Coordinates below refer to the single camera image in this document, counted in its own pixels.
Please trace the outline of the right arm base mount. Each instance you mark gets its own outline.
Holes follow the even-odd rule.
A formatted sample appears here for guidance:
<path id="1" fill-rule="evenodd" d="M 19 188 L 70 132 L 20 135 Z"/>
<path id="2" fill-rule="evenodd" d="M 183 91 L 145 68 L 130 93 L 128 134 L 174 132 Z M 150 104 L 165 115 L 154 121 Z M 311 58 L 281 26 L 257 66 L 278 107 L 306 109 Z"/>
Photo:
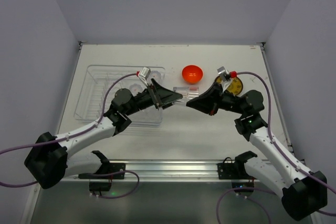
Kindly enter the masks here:
<path id="1" fill-rule="evenodd" d="M 251 189 L 244 189 L 239 192 L 238 189 L 244 187 L 254 188 L 254 178 L 248 175 L 241 162 L 236 162 L 230 157 L 225 158 L 222 162 L 217 163 L 217 174 L 219 180 L 230 180 L 232 188 L 235 188 L 235 192 L 252 193 Z"/>

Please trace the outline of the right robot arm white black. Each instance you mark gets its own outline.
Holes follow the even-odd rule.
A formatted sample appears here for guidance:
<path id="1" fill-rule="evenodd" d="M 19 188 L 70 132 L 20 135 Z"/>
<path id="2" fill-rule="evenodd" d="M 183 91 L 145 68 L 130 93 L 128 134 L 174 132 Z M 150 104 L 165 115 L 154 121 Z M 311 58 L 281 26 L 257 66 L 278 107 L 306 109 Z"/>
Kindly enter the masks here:
<path id="1" fill-rule="evenodd" d="M 277 140 L 269 123 L 260 115 L 265 108 L 263 102 L 259 91 L 250 90 L 237 97 L 223 90 L 220 84 L 213 83 L 186 105 L 208 115 L 215 115 L 218 110 L 240 114 L 235 120 L 237 132 L 262 152 L 271 167 L 252 152 L 236 156 L 235 163 L 247 175 L 271 189 L 281 199 L 287 214 L 300 221 L 327 205 L 327 178 L 321 171 L 313 172 Z"/>

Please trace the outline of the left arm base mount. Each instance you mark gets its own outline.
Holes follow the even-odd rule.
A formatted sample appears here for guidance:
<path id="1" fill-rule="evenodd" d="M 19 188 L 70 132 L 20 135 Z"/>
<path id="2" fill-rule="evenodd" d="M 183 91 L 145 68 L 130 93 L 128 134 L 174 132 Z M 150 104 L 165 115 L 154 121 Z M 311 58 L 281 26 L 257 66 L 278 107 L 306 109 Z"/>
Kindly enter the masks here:
<path id="1" fill-rule="evenodd" d="M 126 168 L 125 163 L 110 163 L 103 165 L 95 174 L 80 174 L 79 179 L 89 180 L 89 191 L 102 196 L 102 193 L 108 192 L 112 187 L 114 179 L 124 179 L 124 173 L 121 173 Z"/>

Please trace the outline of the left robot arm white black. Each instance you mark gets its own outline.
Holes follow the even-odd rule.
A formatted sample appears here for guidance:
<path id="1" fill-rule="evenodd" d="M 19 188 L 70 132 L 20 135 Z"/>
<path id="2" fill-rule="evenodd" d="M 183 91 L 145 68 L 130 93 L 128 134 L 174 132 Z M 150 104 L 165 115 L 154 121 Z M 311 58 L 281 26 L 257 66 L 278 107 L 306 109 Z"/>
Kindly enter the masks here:
<path id="1" fill-rule="evenodd" d="M 33 145 L 24 165 L 43 189 L 49 189 L 63 178 L 108 172 L 109 161 L 100 151 L 92 151 L 77 159 L 82 149 L 123 132 L 130 124 L 130 115 L 149 107 L 166 109 L 183 96 L 162 87 L 154 79 L 137 95 L 127 88 L 116 91 L 110 107 L 98 119 L 74 131 L 59 135 L 42 134 Z"/>

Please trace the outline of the olive yellow plate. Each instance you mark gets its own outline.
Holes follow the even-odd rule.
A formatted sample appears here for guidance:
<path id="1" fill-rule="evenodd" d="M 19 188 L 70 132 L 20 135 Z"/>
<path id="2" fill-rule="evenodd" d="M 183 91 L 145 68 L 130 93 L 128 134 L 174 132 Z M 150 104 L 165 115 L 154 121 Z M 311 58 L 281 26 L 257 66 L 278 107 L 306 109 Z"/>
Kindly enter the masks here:
<path id="1" fill-rule="evenodd" d="M 226 90 L 226 91 L 228 91 L 229 93 L 231 93 L 235 96 L 241 94 L 241 92 L 243 91 L 243 83 L 238 77 L 233 78 L 231 83 L 228 84 L 227 81 L 223 81 L 220 78 L 220 76 L 217 76 L 215 78 L 215 82 L 220 84 L 222 86 L 223 90 Z"/>

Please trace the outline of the orange plastic bowl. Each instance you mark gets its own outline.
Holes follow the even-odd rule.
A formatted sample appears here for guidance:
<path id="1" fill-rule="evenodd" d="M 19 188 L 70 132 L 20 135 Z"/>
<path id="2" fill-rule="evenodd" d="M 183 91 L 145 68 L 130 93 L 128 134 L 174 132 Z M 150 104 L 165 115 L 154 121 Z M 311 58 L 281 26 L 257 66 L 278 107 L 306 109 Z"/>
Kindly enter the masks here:
<path id="1" fill-rule="evenodd" d="M 182 69 L 182 78 L 189 84 L 197 84 L 203 78 L 203 71 L 199 66 L 188 65 Z"/>

